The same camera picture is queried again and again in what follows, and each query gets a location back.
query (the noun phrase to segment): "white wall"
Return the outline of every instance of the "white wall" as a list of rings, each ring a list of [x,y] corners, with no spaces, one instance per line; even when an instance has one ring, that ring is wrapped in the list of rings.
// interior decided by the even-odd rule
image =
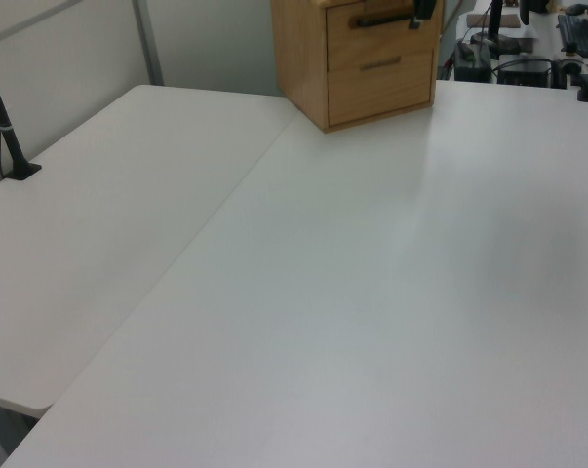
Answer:
[[[458,0],[446,0],[446,18],[448,20],[451,11],[458,4]],[[476,0],[463,0],[462,5],[458,8],[456,16],[448,27],[448,30],[441,39],[441,49],[439,50],[439,65],[443,65],[445,61],[450,57],[453,52],[454,45],[456,44],[456,20],[463,13],[467,13],[473,10],[476,5]]]
[[[27,159],[147,83],[131,0],[84,0],[0,41],[0,92]]]
[[[146,5],[166,86],[281,94],[270,0],[147,0]]]

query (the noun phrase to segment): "drawer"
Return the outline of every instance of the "drawer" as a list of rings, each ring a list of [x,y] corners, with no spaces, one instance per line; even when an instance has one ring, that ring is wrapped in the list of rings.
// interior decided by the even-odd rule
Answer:
[[[438,47],[443,2],[437,2],[432,19],[424,21],[419,29],[409,29],[408,19],[370,27],[359,26],[359,19],[386,18],[412,12],[411,0],[396,0],[380,11],[371,11],[366,4],[359,2],[327,9],[329,71]]]
[[[351,122],[430,100],[433,50],[330,71],[329,123]]]

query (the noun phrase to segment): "white desk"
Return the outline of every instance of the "white desk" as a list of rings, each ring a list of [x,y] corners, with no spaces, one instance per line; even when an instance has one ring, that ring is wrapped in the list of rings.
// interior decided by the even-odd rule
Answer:
[[[0,406],[40,416],[295,116],[138,87],[0,183]]]
[[[5,466],[587,468],[588,104],[298,115]]]

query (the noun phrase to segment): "keyboard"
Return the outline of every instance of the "keyboard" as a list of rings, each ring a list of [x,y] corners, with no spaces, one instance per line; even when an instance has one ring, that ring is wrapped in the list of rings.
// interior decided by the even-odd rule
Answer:
[[[563,51],[567,50],[569,42],[574,42],[577,53],[588,58],[588,19],[558,15],[558,27],[563,38]]]

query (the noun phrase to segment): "wooden drawer unit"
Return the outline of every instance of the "wooden drawer unit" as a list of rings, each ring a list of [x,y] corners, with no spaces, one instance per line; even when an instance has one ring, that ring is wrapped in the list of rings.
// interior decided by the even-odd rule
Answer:
[[[432,105],[443,3],[271,0],[279,87],[325,132]]]

